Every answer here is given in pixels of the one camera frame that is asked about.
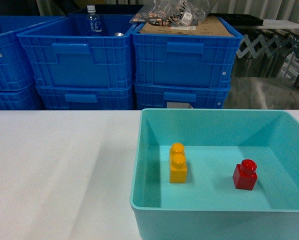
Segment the yellow lego brick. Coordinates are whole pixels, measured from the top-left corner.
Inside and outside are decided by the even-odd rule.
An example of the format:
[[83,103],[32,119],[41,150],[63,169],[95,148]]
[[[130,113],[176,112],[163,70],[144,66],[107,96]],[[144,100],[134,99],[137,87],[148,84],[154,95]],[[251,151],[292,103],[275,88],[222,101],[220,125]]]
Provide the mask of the yellow lego brick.
[[169,149],[169,182],[184,184],[187,173],[185,147],[179,142],[174,143]]

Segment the cardboard box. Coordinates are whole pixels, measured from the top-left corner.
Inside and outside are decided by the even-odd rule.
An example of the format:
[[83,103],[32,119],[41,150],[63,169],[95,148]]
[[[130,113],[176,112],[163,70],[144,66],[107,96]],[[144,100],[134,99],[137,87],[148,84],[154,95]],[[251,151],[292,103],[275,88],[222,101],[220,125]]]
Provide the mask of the cardboard box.
[[146,23],[139,31],[140,34],[171,34],[190,36],[220,36],[233,37],[220,20],[215,16],[208,16],[204,22],[197,26],[154,26]]

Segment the red lego brick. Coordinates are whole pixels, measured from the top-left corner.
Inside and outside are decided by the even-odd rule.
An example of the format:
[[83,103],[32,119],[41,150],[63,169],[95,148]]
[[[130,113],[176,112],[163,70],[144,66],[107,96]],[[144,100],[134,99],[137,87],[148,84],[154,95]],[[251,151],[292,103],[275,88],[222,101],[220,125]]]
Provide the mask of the red lego brick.
[[245,159],[241,164],[237,164],[233,174],[235,188],[253,190],[258,179],[255,172],[257,167],[256,163],[250,159]]

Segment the crate handle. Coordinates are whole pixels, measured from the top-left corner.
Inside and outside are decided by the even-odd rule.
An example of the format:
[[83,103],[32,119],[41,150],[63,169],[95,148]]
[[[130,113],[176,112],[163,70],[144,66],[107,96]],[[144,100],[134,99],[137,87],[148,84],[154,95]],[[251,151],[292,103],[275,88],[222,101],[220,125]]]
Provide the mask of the crate handle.
[[65,102],[67,103],[86,103],[97,104],[98,98],[95,94],[65,94]]
[[54,54],[91,54],[90,46],[85,43],[52,43]]
[[168,42],[166,51],[168,53],[203,54],[203,43]]
[[164,102],[196,103],[195,93],[164,92]]

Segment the bottle label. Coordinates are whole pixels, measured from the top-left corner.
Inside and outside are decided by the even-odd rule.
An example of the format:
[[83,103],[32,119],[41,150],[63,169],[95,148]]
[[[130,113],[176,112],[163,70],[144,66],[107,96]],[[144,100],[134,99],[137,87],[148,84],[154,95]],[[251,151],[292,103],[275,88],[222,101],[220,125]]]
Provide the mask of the bottle label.
[[89,30],[91,33],[101,33],[102,26],[100,21],[91,21],[89,23]]

